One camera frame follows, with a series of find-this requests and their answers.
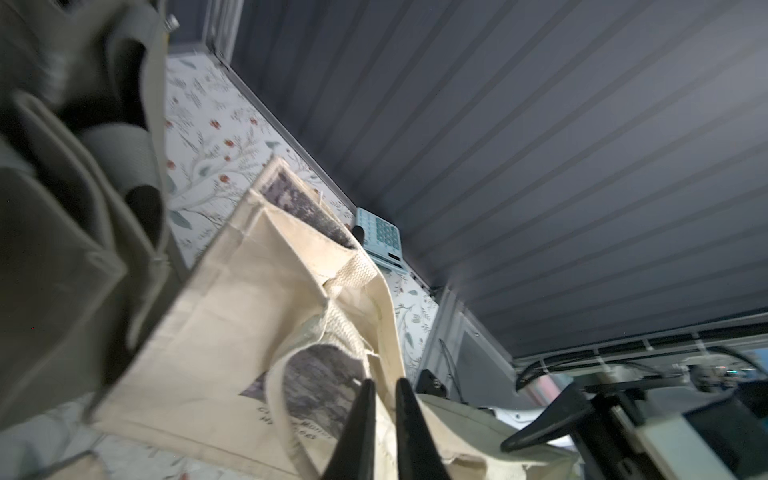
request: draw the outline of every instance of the wall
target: wall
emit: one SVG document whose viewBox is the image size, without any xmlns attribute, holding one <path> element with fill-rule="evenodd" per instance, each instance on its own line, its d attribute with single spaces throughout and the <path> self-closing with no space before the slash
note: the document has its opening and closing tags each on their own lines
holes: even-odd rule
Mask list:
<svg viewBox="0 0 768 480">
<path fill-rule="evenodd" d="M 179 28 L 170 34 L 170 44 L 203 41 L 205 16 L 210 0 L 166 0 L 167 13 L 179 21 Z"/>
<path fill-rule="evenodd" d="M 515 356 L 768 306 L 768 2 L 247 2 L 232 66 Z"/>
<path fill-rule="evenodd" d="M 530 396 L 521 396 L 515 391 L 515 383 L 491 361 L 488 353 L 468 333 L 462 338 L 455 362 L 462 396 L 469 405 L 517 410 L 539 407 Z M 455 382 L 451 399 L 458 400 Z"/>
</svg>

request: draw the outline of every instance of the gray fabric bag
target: gray fabric bag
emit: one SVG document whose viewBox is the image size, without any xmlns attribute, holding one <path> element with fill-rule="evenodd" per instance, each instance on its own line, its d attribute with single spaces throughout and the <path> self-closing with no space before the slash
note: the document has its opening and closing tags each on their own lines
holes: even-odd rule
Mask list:
<svg viewBox="0 0 768 480">
<path fill-rule="evenodd" d="M 2 428 L 116 379 L 180 284 L 158 10 L 5 0 L 0 17 Z"/>
</svg>

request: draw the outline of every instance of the calculator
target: calculator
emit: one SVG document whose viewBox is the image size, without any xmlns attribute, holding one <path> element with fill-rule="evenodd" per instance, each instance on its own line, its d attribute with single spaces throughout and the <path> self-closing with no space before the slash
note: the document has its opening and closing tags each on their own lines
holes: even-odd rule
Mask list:
<svg viewBox="0 0 768 480">
<path fill-rule="evenodd" d="M 408 275 L 408 268 L 402 261 L 400 230 L 390 222 L 377 217 L 368 210 L 357 209 L 355 224 L 365 232 L 362 248 L 375 263 Z"/>
</svg>

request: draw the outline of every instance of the image printed on bag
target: image printed on bag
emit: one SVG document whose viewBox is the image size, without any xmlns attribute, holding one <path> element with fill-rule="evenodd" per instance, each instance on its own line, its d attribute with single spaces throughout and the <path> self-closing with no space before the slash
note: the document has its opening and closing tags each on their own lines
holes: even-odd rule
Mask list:
<svg viewBox="0 0 768 480">
<path fill-rule="evenodd" d="M 334 346 L 317 345 L 298 352 L 288 362 L 283 382 L 294 429 L 308 439 L 326 432 L 338 439 L 364 378 L 362 363 Z M 265 402 L 265 380 L 266 372 L 241 395 Z M 271 423 L 268 409 L 263 409 L 262 420 Z"/>
<path fill-rule="evenodd" d="M 330 215 L 296 186 L 287 175 L 279 172 L 261 194 L 275 207 L 293 215 L 342 247 L 354 248 L 348 233 Z"/>
</svg>

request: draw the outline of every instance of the canvas tote bag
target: canvas tote bag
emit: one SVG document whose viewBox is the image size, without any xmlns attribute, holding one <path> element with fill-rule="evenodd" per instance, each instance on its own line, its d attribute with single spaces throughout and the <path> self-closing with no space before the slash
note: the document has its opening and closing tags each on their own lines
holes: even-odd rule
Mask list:
<svg viewBox="0 0 768 480">
<path fill-rule="evenodd" d="M 382 274 L 317 194 L 273 158 L 93 422 L 263 480 L 319 478 L 359 384 L 373 378 L 375 475 L 395 479 L 394 391 L 404 374 Z M 485 433 L 498 420 L 463 412 L 450 426 L 429 408 L 422 402 L 454 479 L 526 478 L 532 466 L 572 464 L 572 455 L 546 446 L 501 454 L 501 439 L 489 455 L 473 443 L 488 446 Z"/>
</svg>

